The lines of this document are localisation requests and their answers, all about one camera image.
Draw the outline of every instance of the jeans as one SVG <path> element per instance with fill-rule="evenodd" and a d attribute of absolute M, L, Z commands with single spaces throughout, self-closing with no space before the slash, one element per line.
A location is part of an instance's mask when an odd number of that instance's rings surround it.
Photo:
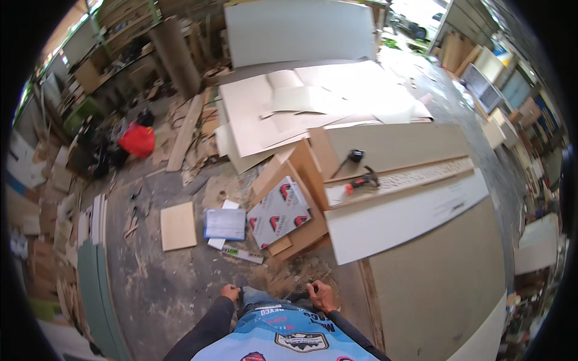
<path fill-rule="evenodd" d="M 253 303 L 267 302 L 267 303 L 289 303 L 287 300 L 280 300 L 272 297 L 265 291 L 259 291 L 253 287 L 244 286 L 243 288 L 243 307 L 247 307 Z"/>

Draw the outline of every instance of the green plant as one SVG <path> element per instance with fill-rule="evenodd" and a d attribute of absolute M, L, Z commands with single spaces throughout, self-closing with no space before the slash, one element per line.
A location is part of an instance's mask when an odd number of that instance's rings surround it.
<path fill-rule="evenodd" d="M 401 48 L 399 46 L 397 46 L 397 40 L 394 40 L 394 39 L 383 40 L 383 45 L 385 45 L 389 48 L 392 48 L 392 49 L 401 50 Z"/>

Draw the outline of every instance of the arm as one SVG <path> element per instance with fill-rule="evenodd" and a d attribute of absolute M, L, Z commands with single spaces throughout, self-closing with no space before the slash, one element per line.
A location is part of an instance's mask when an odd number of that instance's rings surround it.
<path fill-rule="evenodd" d="M 350 324 L 349 321 L 341 317 L 337 308 L 333 305 L 333 292 L 331 291 L 331 286 L 317 280 L 313 285 L 307 284 L 307 290 L 309 291 L 309 299 L 311 300 L 311 303 L 319 310 L 323 311 L 327 318 L 333 321 L 333 323 L 343 331 L 344 334 L 355 341 L 359 346 L 363 347 L 364 350 L 371 353 L 378 360 L 390 361 L 390 359 L 382 351 L 373 346 L 358 329 Z"/>
<path fill-rule="evenodd" d="M 339 327 L 344 334 L 348 335 L 350 339 L 355 341 L 359 346 L 363 347 L 367 352 L 371 353 L 375 358 L 381 361 L 391 361 L 382 351 L 380 351 L 377 347 L 372 345 L 369 340 L 363 336 L 363 334 L 356 329 L 352 324 L 349 323 L 348 320 L 344 319 L 340 314 L 339 311 L 333 310 L 328 314 L 325 314 L 327 318 L 329 318 L 333 323 Z"/>
<path fill-rule="evenodd" d="M 238 294 L 238 288 L 226 285 L 209 311 L 173 346 L 163 360 L 189 361 L 197 352 L 228 335 L 235 311 L 234 299 L 236 300 Z"/>

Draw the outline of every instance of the person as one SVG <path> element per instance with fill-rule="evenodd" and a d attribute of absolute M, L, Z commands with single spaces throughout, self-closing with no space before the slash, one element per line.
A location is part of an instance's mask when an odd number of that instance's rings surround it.
<path fill-rule="evenodd" d="M 339 314 L 331 286 L 317 280 L 307 284 L 305 295 L 309 300 L 293 303 L 226 285 L 164 361 L 389 360 Z M 239 322 L 229 333 L 238 299 Z"/>

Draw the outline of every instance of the box with logo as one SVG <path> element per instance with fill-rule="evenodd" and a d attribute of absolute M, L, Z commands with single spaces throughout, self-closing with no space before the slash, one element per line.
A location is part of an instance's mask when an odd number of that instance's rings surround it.
<path fill-rule="evenodd" d="M 247 213 L 247 222 L 261 249 L 310 219 L 309 205 L 291 177 L 283 178 Z"/>

